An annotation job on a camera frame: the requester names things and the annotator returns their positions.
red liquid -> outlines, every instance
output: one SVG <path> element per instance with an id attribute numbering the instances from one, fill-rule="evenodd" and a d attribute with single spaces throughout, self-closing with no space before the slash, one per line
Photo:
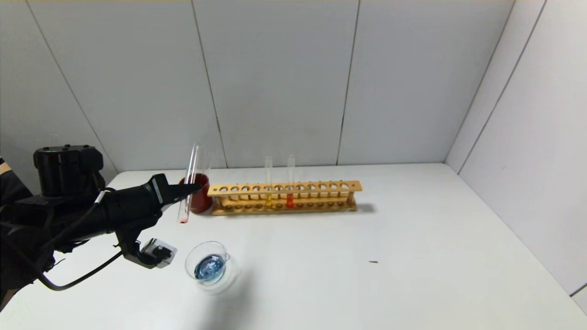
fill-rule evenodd
<path id="1" fill-rule="evenodd" d="M 201 184 L 202 189 L 191 196 L 190 211 L 192 211 L 192 213 L 202 213 L 205 210 L 208 210 L 210 206 L 212 206 L 212 197 L 208 197 L 210 182 L 208 181 L 208 176 L 197 173 L 195 175 L 194 183 Z"/>
<path id="2" fill-rule="evenodd" d="M 288 201 L 285 203 L 288 208 L 294 208 L 294 194 L 288 194 Z"/>

white table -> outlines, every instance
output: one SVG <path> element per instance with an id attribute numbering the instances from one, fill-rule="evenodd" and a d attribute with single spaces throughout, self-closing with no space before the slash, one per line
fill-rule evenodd
<path id="1" fill-rule="evenodd" d="M 111 187 L 155 173 L 119 174 Z M 304 167 L 297 180 L 360 180 L 356 213 L 177 220 L 178 205 L 143 231 L 179 248 L 167 268 L 122 258 L 78 286 L 23 289 L 0 314 L 12 329 L 587 329 L 587 316 L 508 227 L 447 166 Z M 263 180 L 263 169 L 212 170 L 211 181 Z M 274 170 L 274 181 L 286 178 Z M 224 295 L 195 288 L 184 261 L 217 240 L 241 275 Z M 49 272 L 57 284 L 116 252 L 92 239 Z"/>

wooden test tube rack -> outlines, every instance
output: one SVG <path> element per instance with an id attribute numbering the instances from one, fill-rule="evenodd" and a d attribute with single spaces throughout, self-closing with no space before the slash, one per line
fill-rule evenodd
<path id="1" fill-rule="evenodd" d="M 266 184 L 215 184 L 208 189 L 214 199 L 212 215 L 278 214 L 356 211 L 355 192 L 362 191 L 358 181 L 318 181 Z M 293 208 L 286 206 L 293 194 Z M 271 207 L 265 200 L 271 195 Z"/>

glass rim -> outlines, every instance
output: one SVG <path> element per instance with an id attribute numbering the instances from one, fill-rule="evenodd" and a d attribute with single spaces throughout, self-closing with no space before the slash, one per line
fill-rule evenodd
<path id="1" fill-rule="evenodd" d="M 195 275 L 193 274 L 193 270 L 191 270 L 191 271 L 190 271 L 190 270 L 188 270 L 188 263 L 190 262 L 190 256 L 191 256 L 191 254 L 192 254 L 192 253 L 193 253 L 193 252 L 194 252 L 194 251 L 195 251 L 197 248 L 199 248 L 199 247 L 202 247 L 202 245 L 205 245 L 205 244 L 206 244 L 206 245 L 210 245 L 210 244 L 219 245 L 219 246 L 220 246 L 220 247 L 221 247 L 221 248 L 224 250 L 224 256 L 223 256 L 223 257 L 225 258 L 225 260 L 224 260 L 224 265 L 222 265 L 222 271 L 223 271 L 223 272 L 224 272 L 224 270 L 225 270 L 225 269 L 226 269 L 226 267 L 227 267 L 227 262 L 228 262 L 228 260 L 230 260 L 230 254 L 228 253 L 228 251 L 226 251 L 226 247 L 225 247 L 225 246 L 224 246 L 222 243 L 220 243 L 220 242 L 218 242 L 218 241 L 206 241 L 206 242 L 202 242 L 202 243 L 199 243 L 198 245 L 196 245 L 196 246 L 195 246 L 193 249 L 191 249 L 190 253 L 188 253 L 188 255 L 187 255 L 187 258 L 185 258 L 184 269 L 185 269 L 185 273 L 186 273 L 186 274 L 187 274 L 189 277 L 191 277 L 192 279 L 196 280 L 196 281 L 197 281 L 197 282 L 199 282 L 199 283 L 204 283 L 205 281 L 203 281 L 203 280 L 200 280 L 200 279 L 196 278 L 196 277 L 195 277 Z"/>

beaker with blue liquid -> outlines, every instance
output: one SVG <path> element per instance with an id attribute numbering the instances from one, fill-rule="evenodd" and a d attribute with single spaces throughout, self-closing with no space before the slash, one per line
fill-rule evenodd
<path id="1" fill-rule="evenodd" d="M 186 273 L 199 288 L 219 293 L 228 288 L 236 277 L 234 261 L 222 244 L 204 242 L 191 250 L 185 260 Z"/>

